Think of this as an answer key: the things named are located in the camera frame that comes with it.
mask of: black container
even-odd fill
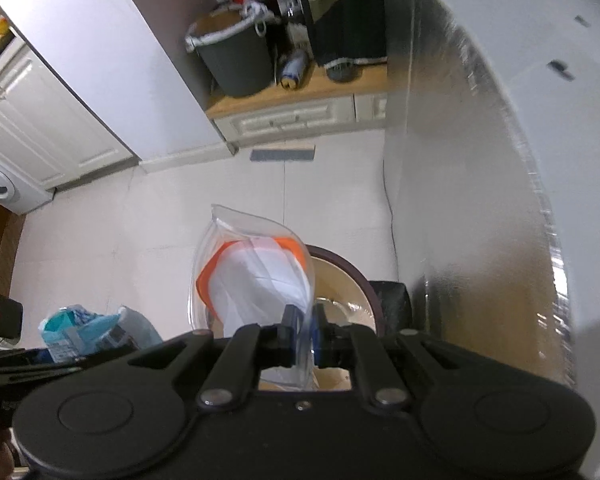
[[[222,20],[213,20],[210,24],[213,32],[222,30],[214,30],[216,23]],[[261,23],[258,30],[264,31],[266,26]],[[260,36],[256,32],[255,25],[216,43],[199,45],[196,51],[228,96],[246,97],[265,89],[273,81],[267,40],[264,34]]]

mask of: screw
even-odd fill
[[[376,391],[376,400],[385,406],[402,404],[407,398],[407,392],[400,388],[382,388]]]
[[[200,400],[207,406],[224,406],[234,399],[229,390],[224,388],[214,388],[212,390],[205,390],[200,394]]]
[[[299,412],[305,412],[309,408],[311,408],[311,403],[308,400],[299,400],[296,402],[296,410]]]

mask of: cabinet drawer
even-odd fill
[[[356,119],[358,121],[384,121],[385,111],[386,94],[356,95]]]
[[[352,96],[307,101],[266,108],[257,112],[216,119],[216,126],[228,141],[267,134],[315,130],[355,121]]]

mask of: gray bucket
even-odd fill
[[[218,10],[189,27],[187,51],[197,51],[226,95],[255,94],[273,81],[265,37],[272,20],[273,13],[257,2]]]

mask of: wooden countertop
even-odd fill
[[[350,83],[334,83],[327,77],[325,69],[312,65],[305,77],[304,84],[298,90],[285,90],[280,85],[272,84],[249,97],[221,96],[216,99],[212,97],[205,113],[209,119],[217,119],[298,101],[386,91],[385,64],[363,67],[360,77]]]

